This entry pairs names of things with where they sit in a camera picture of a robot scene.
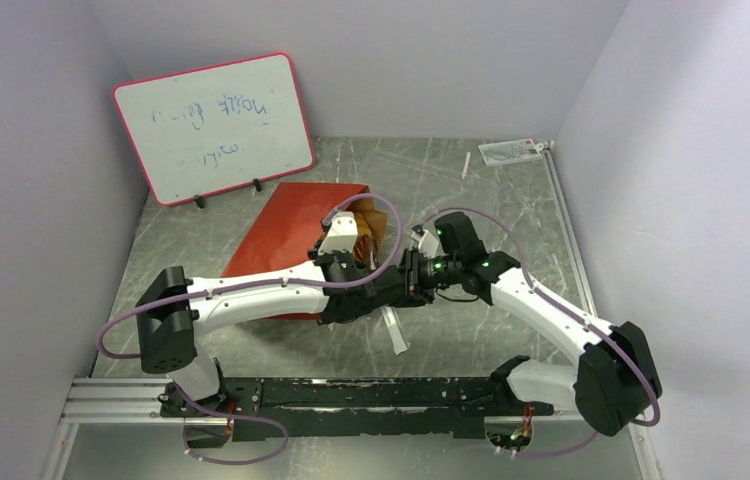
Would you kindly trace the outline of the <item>white handled metal tongs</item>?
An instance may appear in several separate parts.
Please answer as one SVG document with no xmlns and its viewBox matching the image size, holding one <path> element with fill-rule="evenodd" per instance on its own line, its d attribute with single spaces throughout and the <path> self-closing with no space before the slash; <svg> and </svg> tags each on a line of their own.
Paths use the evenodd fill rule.
<svg viewBox="0 0 750 480">
<path fill-rule="evenodd" d="M 409 349 L 409 343 L 402 330 L 396 309 L 385 306 L 381 308 L 381 314 L 392 342 L 394 354 L 399 356 L 405 353 Z"/>
</svg>

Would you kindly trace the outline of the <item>red paper bag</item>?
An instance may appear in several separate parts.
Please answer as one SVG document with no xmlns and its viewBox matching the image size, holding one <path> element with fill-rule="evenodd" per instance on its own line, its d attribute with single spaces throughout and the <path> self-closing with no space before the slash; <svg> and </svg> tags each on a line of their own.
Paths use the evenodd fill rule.
<svg viewBox="0 0 750 480">
<path fill-rule="evenodd" d="M 239 277 L 288 270 L 308 260 L 308 250 L 322 236 L 322 219 L 351 196 L 369 187 L 352 183 L 284 182 L 270 195 L 221 275 Z M 370 199 L 345 206 L 354 214 L 358 238 L 354 258 L 367 263 L 379 257 L 389 215 Z"/>
</svg>

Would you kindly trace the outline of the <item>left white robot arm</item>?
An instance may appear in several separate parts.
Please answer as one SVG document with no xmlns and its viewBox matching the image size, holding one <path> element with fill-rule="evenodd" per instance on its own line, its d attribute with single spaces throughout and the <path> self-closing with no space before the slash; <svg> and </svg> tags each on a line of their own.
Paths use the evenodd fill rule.
<svg viewBox="0 0 750 480">
<path fill-rule="evenodd" d="M 228 388 L 200 338 L 252 320 L 313 314 L 320 324 L 349 323 L 382 307 L 430 303 L 412 270 L 387 265 L 379 276 L 349 253 L 332 252 L 294 267 L 240 277 L 199 279 L 169 267 L 140 296 L 136 326 L 143 372 L 169 374 L 188 403 L 212 416 Z"/>
</svg>

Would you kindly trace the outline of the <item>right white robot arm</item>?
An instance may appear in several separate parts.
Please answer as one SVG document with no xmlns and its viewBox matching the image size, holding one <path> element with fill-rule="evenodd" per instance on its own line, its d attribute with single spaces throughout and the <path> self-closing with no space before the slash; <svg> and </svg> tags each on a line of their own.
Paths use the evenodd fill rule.
<svg viewBox="0 0 750 480">
<path fill-rule="evenodd" d="M 569 361 L 553 365 L 520 357 L 493 375 L 493 406 L 516 413 L 525 404 L 574 411 L 599 434 L 655 425 L 662 386 L 646 336 L 632 322 L 612 324 L 543 286 L 520 255 L 490 250 L 470 210 L 448 208 L 416 225 L 407 255 L 421 256 L 411 274 L 418 291 L 453 285 L 525 321 Z"/>
</svg>

